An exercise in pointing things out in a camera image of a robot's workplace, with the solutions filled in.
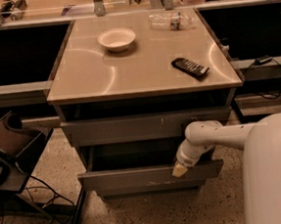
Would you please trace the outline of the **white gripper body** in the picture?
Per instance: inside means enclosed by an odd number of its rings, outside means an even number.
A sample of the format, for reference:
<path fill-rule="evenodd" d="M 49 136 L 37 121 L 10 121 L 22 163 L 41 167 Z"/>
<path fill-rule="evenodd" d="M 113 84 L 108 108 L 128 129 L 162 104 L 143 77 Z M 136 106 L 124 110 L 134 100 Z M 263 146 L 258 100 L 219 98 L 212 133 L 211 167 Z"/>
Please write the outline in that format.
<path fill-rule="evenodd" d="M 194 166 L 201 156 L 207 153 L 213 145 L 194 145 L 187 139 L 180 143 L 176 153 L 176 161 L 186 168 Z"/>

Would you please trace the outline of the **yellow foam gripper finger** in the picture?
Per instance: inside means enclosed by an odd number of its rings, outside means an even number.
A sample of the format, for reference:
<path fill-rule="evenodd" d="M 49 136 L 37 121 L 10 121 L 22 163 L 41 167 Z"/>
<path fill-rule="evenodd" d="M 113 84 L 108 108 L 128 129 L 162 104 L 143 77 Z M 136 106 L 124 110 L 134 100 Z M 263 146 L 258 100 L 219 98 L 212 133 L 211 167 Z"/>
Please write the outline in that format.
<path fill-rule="evenodd" d="M 184 175 L 188 170 L 188 167 L 181 164 L 180 162 L 176 162 L 174 164 L 173 170 L 172 170 L 172 176 L 174 177 L 181 177 L 182 175 Z"/>

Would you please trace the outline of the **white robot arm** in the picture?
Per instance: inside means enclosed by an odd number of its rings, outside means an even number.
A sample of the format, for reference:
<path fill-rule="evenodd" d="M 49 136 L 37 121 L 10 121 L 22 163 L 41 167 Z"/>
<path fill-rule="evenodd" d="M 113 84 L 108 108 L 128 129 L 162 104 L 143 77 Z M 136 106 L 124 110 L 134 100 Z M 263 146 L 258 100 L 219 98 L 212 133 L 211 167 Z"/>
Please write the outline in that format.
<path fill-rule="evenodd" d="M 244 150 L 245 143 L 255 123 L 223 125 L 209 120 L 192 122 L 186 126 L 185 139 L 176 152 L 172 176 L 181 177 L 215 146 Z"/>

